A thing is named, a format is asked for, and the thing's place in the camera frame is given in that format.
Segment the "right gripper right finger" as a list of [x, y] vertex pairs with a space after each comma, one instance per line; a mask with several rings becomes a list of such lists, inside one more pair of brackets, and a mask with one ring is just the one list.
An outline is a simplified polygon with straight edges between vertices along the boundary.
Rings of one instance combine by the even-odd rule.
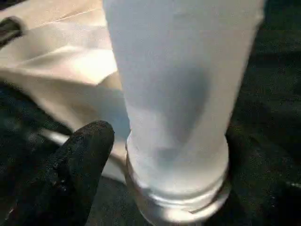
[[301, 167], [284, 150], [257, 135], [231, 128], [232, 191], [225, 212], [233, 226], [299, 226]]

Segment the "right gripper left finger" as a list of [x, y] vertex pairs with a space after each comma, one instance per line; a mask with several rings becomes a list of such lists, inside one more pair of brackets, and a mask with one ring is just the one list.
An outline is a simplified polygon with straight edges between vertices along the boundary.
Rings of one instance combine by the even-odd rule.
[[4, 226], [83, 226], [115, 140], [113, 127], [94, 121], [30, 166], [13, 193]]

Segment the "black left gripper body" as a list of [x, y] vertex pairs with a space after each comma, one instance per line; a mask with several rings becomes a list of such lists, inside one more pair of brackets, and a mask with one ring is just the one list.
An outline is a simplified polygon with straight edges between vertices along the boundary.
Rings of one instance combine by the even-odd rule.
[[24, 24], [18, 17], [6, 17], [0, 21], [0, 45], [5, 46], [24, 34]]

